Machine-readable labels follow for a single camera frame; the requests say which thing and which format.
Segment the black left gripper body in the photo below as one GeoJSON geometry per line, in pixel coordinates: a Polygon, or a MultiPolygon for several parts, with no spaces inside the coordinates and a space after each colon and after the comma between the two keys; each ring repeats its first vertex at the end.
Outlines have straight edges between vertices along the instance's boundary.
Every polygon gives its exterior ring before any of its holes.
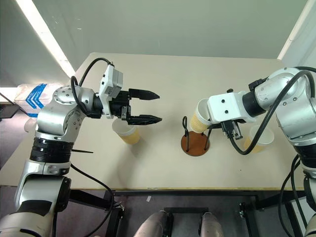
{"type": "Polygon", "coordinates": [[[120,91],[116,98],[112,98],[109,102],[111,115],[120,118],[121,120],[130,121],[131,106],[130,91],[120,91]]]}

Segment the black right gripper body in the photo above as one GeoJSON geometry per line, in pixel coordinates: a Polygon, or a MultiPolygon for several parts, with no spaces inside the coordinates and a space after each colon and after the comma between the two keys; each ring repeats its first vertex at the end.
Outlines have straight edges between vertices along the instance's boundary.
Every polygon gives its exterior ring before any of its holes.
{"type": "Polygon", "coordinates": [[[228,139],[235,138],[236,140],[241,139],[241,131],[238,122],[235,120],[227,120],[221,122],[221,127],[228,139]]]}

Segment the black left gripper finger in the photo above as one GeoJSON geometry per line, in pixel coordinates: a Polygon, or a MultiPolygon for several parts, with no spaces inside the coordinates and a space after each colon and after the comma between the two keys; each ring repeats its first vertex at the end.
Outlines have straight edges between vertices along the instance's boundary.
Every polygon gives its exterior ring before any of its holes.
{"type": "Polygon", "coordinates": [[[128,124],[155,124],[162,121],[162,118],[152,115],[130,116],[126,119],[128,124]]]}
{"type": "Polygon", "coordinates": [[[140,100],[155,100],[160,98],[159,95],[148,90],[130,88],[128,91],[130,98],[138,98],[140,100]]]}

